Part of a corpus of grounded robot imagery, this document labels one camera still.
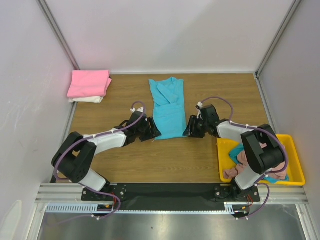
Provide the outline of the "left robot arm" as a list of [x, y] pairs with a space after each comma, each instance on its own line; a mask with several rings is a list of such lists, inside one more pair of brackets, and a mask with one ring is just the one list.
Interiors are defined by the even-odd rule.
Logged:
[[91, 168], [94, 157], [111, 149], [126, 147], [136, 139], [144, 142], [161, 135], [154, 119], [136, 110], [130, 119], [109, 131], [96, 135], [82, 135], [76, 131], [70, 133], [51, 164], [72, 183], [92, 189], [97, 199], [105, 200], [110, 195], [110, 182]]

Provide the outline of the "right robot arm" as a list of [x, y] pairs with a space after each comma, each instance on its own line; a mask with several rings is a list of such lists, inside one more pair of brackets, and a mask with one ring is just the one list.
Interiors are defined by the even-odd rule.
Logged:
[[241, 143], [248, 166], [231, 179], [229, 194], [236, 201], [242, 201], [249, 191], [268, 174], [285, 171], [289, 158], [285, 147], [268, 124], [250, 126], [230, 119], [220, 119], [216, 108], [211, 104], [196, 106], [197, 115], [189, 119], [183, 135], [190, 138], [204, 138], [209, 134], [217, 139], [230, 139]]

